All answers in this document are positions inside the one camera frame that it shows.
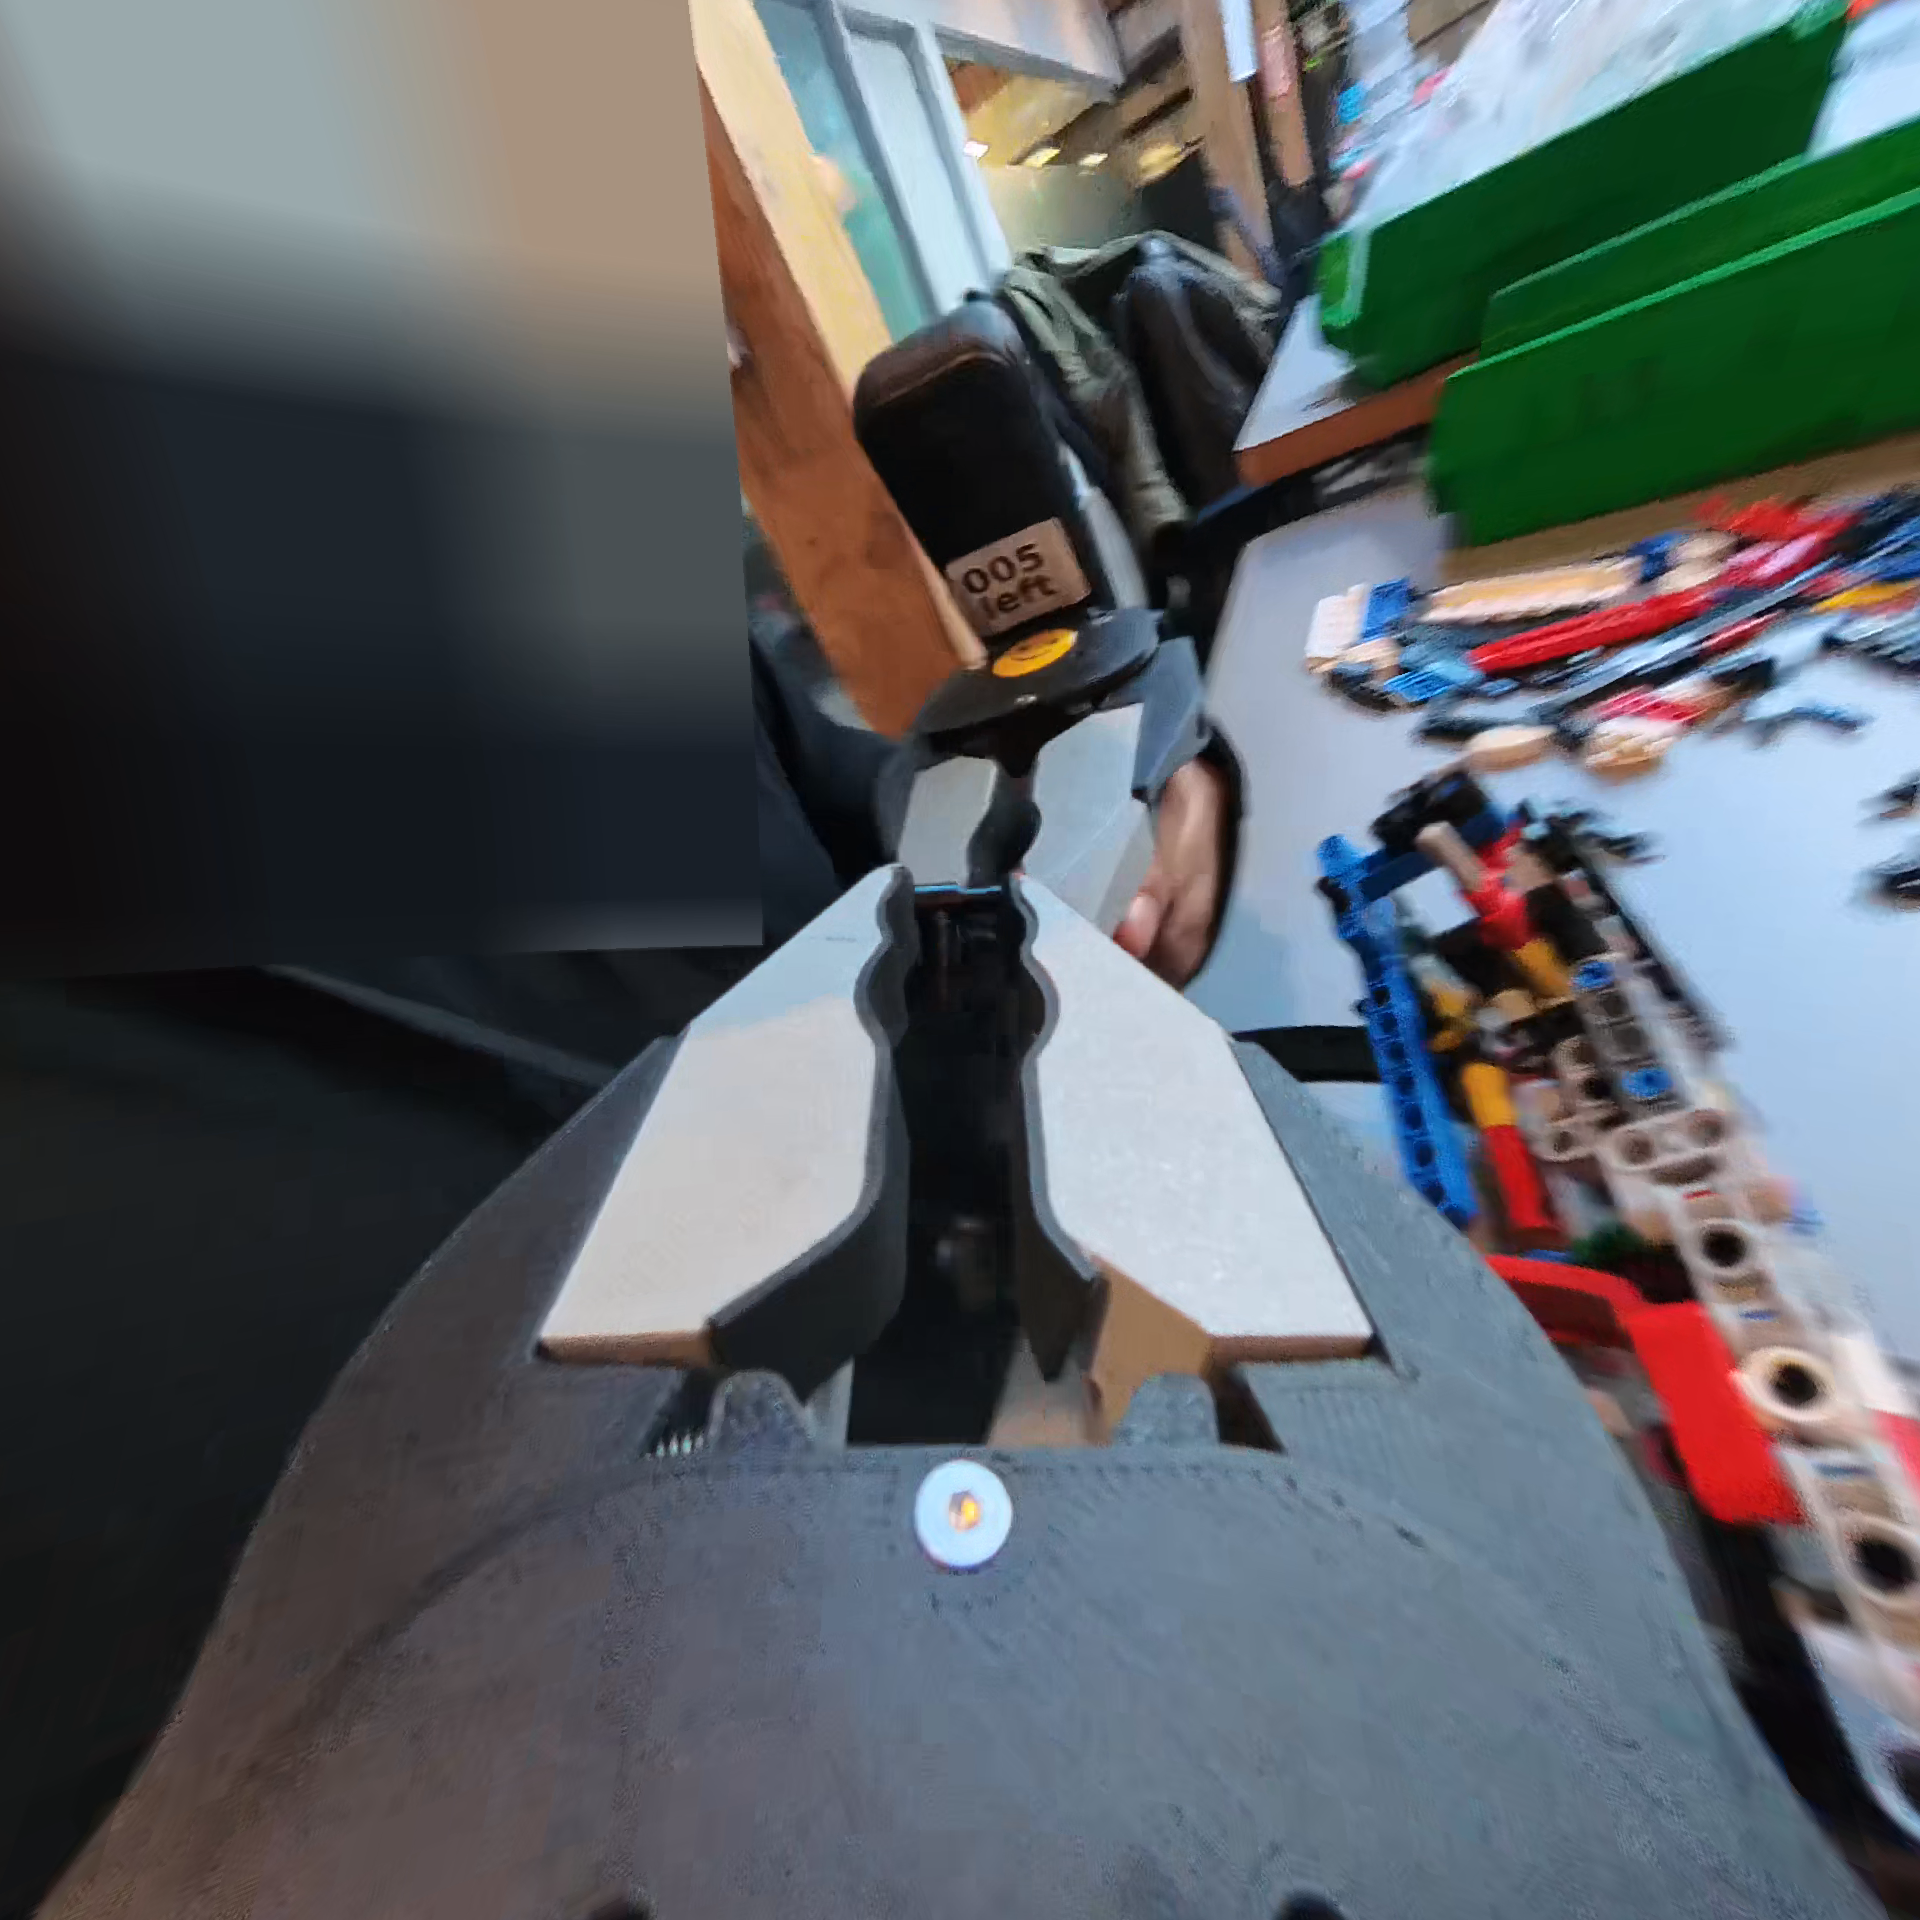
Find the person's left hand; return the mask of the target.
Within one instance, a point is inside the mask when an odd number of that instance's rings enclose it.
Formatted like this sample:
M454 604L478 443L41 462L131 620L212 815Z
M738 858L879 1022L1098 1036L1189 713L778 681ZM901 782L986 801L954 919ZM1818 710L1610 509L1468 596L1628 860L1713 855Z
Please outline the person's left hand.
M1242 764L1211 730L1159 793L1154 855L1113 932L1174 993L1194 985L1217 946L1239 867L1242 814Z

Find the toy brick car model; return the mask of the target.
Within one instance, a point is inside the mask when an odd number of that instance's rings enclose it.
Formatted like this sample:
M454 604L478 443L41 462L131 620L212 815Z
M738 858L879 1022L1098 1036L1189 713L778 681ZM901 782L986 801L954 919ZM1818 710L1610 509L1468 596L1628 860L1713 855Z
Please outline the toy brick car model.
M1468 765L1317 850L1359 975L1311 1045L1670 1489L1715 1638L1827 1725L1915 1853L1915 1395L1827 1257L1730 1039L1610 874L1633 836Z

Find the dark jacket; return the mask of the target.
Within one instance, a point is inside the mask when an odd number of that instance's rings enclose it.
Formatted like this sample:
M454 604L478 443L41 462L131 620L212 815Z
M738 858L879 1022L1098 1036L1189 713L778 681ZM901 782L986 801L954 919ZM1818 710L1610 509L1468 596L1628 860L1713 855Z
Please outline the dark jacket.
M1147 230L1092 251L1029 249L993 299L1163 599L1199 514L1239 487L1242 426L1290 323L1287 297L1226 257Z

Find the wooden post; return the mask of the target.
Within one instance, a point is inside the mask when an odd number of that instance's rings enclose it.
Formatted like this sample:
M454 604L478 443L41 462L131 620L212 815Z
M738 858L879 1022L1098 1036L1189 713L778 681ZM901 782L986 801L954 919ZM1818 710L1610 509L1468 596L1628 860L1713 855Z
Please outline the wooden post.
M865 449L890 334L754 4L690 4L741 492L844 693L899 735L980 644Z

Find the wood-edged table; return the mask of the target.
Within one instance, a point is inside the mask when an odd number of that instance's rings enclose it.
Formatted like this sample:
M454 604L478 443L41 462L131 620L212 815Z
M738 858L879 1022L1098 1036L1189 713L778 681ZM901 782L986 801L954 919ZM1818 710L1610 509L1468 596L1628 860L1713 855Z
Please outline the wood-edged table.
M1261 490L1425 434L1450 378L1469 356L1385 389L1367 386L1321 329L1317 295L1299 302L1235 443L1239 482Z

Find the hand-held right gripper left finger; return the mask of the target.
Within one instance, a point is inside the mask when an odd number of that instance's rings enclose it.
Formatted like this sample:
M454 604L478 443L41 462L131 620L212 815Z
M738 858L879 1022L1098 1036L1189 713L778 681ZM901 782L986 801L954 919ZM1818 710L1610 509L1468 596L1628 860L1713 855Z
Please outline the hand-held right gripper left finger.
M875 1342L906 1294L897 1045L916 955L915 882L882 867L684 1028L541 1358L811 1395Z

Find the pile of loose toy bricks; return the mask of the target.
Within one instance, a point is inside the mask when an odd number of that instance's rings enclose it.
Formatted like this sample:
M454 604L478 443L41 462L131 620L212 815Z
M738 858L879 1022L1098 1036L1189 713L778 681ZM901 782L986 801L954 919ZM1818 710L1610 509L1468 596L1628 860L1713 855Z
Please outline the pile of loose toy bricks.
M1755 745L1866 731L1803 691L1829 666L1915 684L1915 484L1713 500L1596 559L1435 587L1357 582L1311 609L1306 671L1345 707L1406 715L1451 764L1388 805L1374 847L1326 842L1319 891L1349 917L1437 869L1430 823L1471 845L1483 782L1566 762L1650 778L1692 735Z

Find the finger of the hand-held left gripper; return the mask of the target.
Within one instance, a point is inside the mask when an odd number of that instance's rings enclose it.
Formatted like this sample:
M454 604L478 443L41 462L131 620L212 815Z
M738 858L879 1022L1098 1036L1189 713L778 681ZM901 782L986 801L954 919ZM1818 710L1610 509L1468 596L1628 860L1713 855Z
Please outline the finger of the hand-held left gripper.
M1074 911L1105 937L1123 926L1154 858L1149 805L1135 793L1141 707L1092 710L1037 755L1029 797L1037 831L1022 886Z
M878 835L919 889L993 889L1036 845L1039 806L996 756L911 735L879 775Z

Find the small black brick piece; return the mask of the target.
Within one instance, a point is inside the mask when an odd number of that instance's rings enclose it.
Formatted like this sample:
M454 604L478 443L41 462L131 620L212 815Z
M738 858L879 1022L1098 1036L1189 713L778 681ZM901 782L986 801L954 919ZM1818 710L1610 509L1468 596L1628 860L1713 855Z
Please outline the small black brick piece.
M1013 878L915 889L929 993L1004 993L1025 972L1027 919Z

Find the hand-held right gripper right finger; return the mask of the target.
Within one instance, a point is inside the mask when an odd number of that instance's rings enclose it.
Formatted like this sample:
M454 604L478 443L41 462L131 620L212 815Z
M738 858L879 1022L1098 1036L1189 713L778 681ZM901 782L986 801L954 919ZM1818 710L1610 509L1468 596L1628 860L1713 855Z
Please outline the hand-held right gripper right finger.
M1239 1363L1349 1359L1377 1325L1227 1033L1036 879L1015 879L1039 1033L1022 1063L1034 1210L1087 1287L1090 1396Z

